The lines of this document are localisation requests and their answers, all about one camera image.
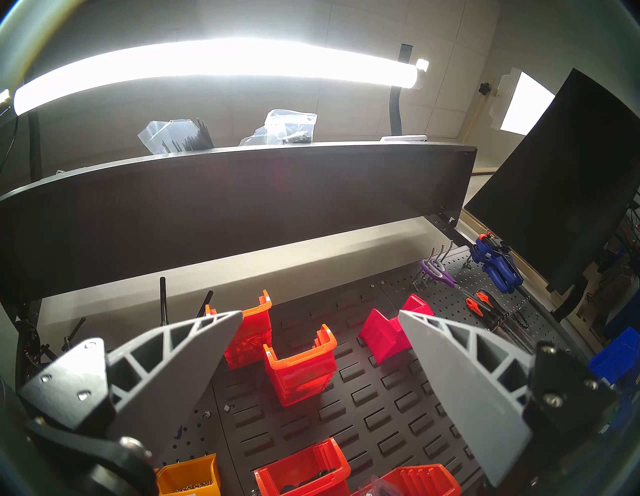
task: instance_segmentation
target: black monitor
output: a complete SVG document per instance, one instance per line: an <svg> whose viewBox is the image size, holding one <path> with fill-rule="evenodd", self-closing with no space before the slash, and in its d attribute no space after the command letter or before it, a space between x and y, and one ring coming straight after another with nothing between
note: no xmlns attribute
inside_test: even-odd
<svg viewBox="0 0 640 496"><path fill-rule="evenodd" d="M564 293L640 185L640 118L573 69L538 123L466 205Z"/></svg>

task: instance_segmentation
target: red storage bin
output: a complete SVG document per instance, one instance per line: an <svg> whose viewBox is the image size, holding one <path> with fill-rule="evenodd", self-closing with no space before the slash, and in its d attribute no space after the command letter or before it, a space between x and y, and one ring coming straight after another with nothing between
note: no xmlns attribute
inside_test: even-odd
<svg viewBox="0 0 640 496"><path fill-rule="evenodd" d="M266 343L271 346L270 308L271 298L264 289L259 298L259 305L243 310L242 324L225 350L225 358L230 369L237 369L262 360L262 345ZM216 313L216 309L210 309L208 305L205 310L207 315Z"/></svg>
<svg viewBox="0 0 640 496"><path fill-rule="evenodd" d="M433 315L426 301L422 301L413 293L406 300L402 309L419 314ZM399 351L411 348L411 343L409 343L402 327L400 327L398 317L387 320L375 308L371 310L358 336L364 339L379 364Z"/></svg>
<svg viewBox="0 0 640 496"><path fill-rule="evenodd" d="M322 392L337 369L333 356L337 344L329 327L323 324L314 347L289 358L278 360L271 343L263 345L264 368L282 406Z"/></svg>
<svg viewBox="0 0 640 496"><path fill-rule="evenodd" d="M399 467L381 477L404 496L460 496L460 484L442 465ZM371 484L360 491L371 489ZM358 491L351 496L358 496Z"/></svg>
<svg viewBox="0 0 640 496"><path fill-rule="evenodd" d="M333 472L297 487L302 481L309 480L321 470L332 468ZM262 496L279 496L284 486L296 487L286 493L287 496L315 494L349 496L346 478L350 473L349 463L333 438L309 446L253 472Z"/></svg>

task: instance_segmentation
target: cable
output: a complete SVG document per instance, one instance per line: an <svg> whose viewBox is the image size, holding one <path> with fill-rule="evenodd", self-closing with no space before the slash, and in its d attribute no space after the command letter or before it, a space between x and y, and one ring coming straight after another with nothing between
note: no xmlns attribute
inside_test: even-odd
<svg viewBox="0 0 640 496"><path fill-rule="evenodd" d="M13 128L13 138L11 138L11 143L9 143L9 148L6 149L6 153L4 154L4 158L2 159L2 164L0 164L0 174L2 174L2 170L4 169L4 163L6 162L6 159L9 156L9 152L13 147L13 142L15 141L15 137L17 134L18 134L18 116L15 117L15 127Z"/></svg>

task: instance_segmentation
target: black pole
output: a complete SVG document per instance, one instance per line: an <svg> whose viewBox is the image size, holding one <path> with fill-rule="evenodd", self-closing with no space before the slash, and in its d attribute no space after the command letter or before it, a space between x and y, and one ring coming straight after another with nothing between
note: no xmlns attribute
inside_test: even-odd
<svg viewBox="0 0 640 496"><path fill-rule="evenodd" d="M398 62L409 63L413 46L402 44ZM389 120L391 123L391 135L402 136L402 121L400 120L400 90L398 86L391 87L389 94Z"/></svg>
<svg viewBox="0 0 640 496"><path fill-rule="evenodd" d="M169 320L166 318L166 279L160 278L160 325L166 326Z"/></svg>
<svg viewBox="0 0 640 496"><path fill-rule="evenodd" d="M204 301L202 302L202 306L200 307L200 310L198 311L198 315L196 317L204 317L204 311L206 310L206 306L211 301L212 296L213 296L213 291L209 291L207 293L207 296L205 296Z"/></svg>
<svg viewBox="0 0 640 496"><path fill-rule="evenodd" d="M29 177L31 182L42 179L42 155L40 154L40 119L37 110L27 113L29 120Z"/></svg>

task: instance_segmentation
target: light tube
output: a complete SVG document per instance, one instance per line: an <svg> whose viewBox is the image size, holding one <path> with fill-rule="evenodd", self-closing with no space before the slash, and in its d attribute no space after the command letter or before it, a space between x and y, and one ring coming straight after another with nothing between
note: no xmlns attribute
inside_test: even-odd
<svg viewBox="0 0 640 496"><path fill-rule="evenodd" d="M18 88L21 115L42 104L106 84L163 76L294 76L411 88L417 69L394 60L297 42L221 38L108 52L43 74Z"/></svg>

